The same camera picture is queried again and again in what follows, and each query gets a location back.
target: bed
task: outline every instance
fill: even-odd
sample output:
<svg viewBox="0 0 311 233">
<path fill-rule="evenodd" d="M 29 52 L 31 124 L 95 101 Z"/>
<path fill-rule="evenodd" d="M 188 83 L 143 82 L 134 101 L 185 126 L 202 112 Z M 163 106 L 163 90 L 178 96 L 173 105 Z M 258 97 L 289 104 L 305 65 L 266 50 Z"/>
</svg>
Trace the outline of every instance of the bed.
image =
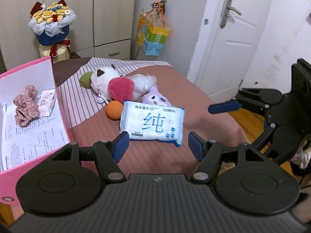
<svg viewBox="0 0 311 233">
<path fill-rule="evenodd" d="M 129 148 L 119 162 L 126 176 L 130 173 L 189 175 L 198 165 L 187 143 L 190 131 L 195 131 L 205 140 L 215 139 L 227 146 L 249 141 L 229 114 L 209 114 L 207 108 L 213 101 L 168 63 L 78 58 L 55 63 L 53 72 L 73 137 L 80 146 L 113 140 L 119 134 L 119 121 L 109 119 L 103 105 L 96 102 L 95 93 L 82 88 L 78 81 L 83 73 L 111 64 L 122 75 L 156 76 L 159 92 L 168 98 L 172 106 L 185 109 L 182 146 L 157 141 L 130 141 Z M 92 162 L 83 162 L 82 165 L 95 170 Z M 12 206 L 12 210 L 14 218 L 21 215 L 19 206 Z"/>
</svg>

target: yellow flower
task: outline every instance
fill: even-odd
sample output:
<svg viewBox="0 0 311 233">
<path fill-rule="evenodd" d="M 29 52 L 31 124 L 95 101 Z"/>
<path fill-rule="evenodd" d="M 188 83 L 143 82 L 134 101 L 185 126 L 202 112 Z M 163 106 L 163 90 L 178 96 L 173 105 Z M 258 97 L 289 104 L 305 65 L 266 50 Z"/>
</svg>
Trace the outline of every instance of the yellow flower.
<svg viewBox="0 0 311 233">
<path fill-rule="evenodd" d="M 42 23 L 43 22 L 43 18 L 42 17 L 39 17 L 38 19 L 37 19 L 37 23 Z"/>
<path fill-rule="evenodd" d="M 56 10 L 56 15 L 64 15 L 65 14 L 65 11 L 60 9 L 60 10 Z"/>
<path fill-rule="evenodd" d="M 34 17 L 36 20 L 38 20 L 38 18 L 40 18 L 41 15 L 42 15 L 42 11 L 38 11 L 38 12 L 34 13 L 32 17 Z"/>
<path fill-rule="evenodd" d="M 46 23 L 52 23 L 53 22 L 53 18 L 52 17 L 50 17 L 50 18 L 48 18 L 47 20 L 46 20 Z"/>
<path fill-rule="evenodd" d="M 55 13 L 51 10 L 46 10 L 43 12 L 42 18 L 47 21 L 48 18 L 52 17 Z"/>
</svg>

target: cabinet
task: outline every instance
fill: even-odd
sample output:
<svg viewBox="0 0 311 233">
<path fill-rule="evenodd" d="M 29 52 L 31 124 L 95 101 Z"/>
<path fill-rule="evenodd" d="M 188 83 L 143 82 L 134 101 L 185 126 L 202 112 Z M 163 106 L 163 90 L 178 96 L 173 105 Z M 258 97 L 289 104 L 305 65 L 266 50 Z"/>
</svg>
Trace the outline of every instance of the cabinet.
<svg viewBox="0 0 311 233">
<path fill-rule="evenodd" d="M 130 39 L 133 11 L 134 0 L 94 0 L 94 45 Z"/>
<path fill-rule="evenodd" d="M 40 58 L 35 34 L 28 28 L 28 13 L 44 0 L 0 0 L 0 48 L 7 70 Z M 47 6 L 60 0 L 46 0 Z M 81 55 L 130 57 L 134 0 L 65 0 L 77 21 L 70 26 L 71 51 Z"/>
<path fill-rule="evenodd" d="M 60 0 L 46 0 L 48 6 Z M 77 21 L 70 26 L 70 50 L 79 51 L 93 46 L 93 0 L 65 0 L 74 10 Z"/>
<path fill-rule="evenodd" d="M 0 0 L 0 49 L 7 70 L 40 58 L 39 43 L 27 26 L 36 1 Z"/>
</svg>

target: door handle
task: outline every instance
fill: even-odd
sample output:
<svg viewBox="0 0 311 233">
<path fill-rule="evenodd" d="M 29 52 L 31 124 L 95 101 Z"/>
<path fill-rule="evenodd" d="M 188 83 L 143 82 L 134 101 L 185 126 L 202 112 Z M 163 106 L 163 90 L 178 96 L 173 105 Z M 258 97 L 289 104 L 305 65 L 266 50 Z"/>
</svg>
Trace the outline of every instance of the door handle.
<svg viewBox="0 0 311 233">
<path fill-rule="evenodd" d="M 236 14 L 242 16 L 242 13 L 239 12 L 235 7 L 228 6 L 228 9 L 229 9 L 229 10 L 232 10 L 232 11 L 234 11 Z"/>
<path fill-rule="evenodd" d="M 114 53 L 108 53 L 109 57 L 117 56 L 120 54 L 120 51 L 114 52 Z"/>
<path fill-rule="evenodd" d="M 231 3 L 232 3 L 232 0 L 224 1 L 224 7 L 221 13 L 221 22 L 220 22 L 220 28 L 222 29 L 226 26 L 227 19 L 231 17 L 231 15 L 229 14 L 231 10 L 240 16 L 242 15 L 242 13 L 239 12 L 235 7 L 231 6 Z"/>
</svg>

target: red ribbon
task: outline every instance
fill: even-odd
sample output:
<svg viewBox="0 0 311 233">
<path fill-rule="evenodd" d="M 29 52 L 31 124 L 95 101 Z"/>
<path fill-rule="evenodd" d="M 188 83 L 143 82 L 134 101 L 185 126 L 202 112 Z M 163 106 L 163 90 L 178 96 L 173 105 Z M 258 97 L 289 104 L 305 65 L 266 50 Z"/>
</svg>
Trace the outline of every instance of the red ribbon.
<svg viewBox="0 0 311 233">
<path fill-rule="evenodd" d="M 63 41 L 61 41 L 61 42 L 59 42 L 59 43 L 57 43 L 57 44 L 55 44 L 55 45 L 53 45 L 53 46 L 51 47 L 50 56 L 51 56 L 52 58 L 55 58 L 55 57 L 57 56 L 57 45 L 66 46 L 67 49 L 68 49 L 68 52 L 69 52 L 69 54 L 70 54 L 70 49 L 69 49 L 70 40 L 63 40 Z"/>
</svg>

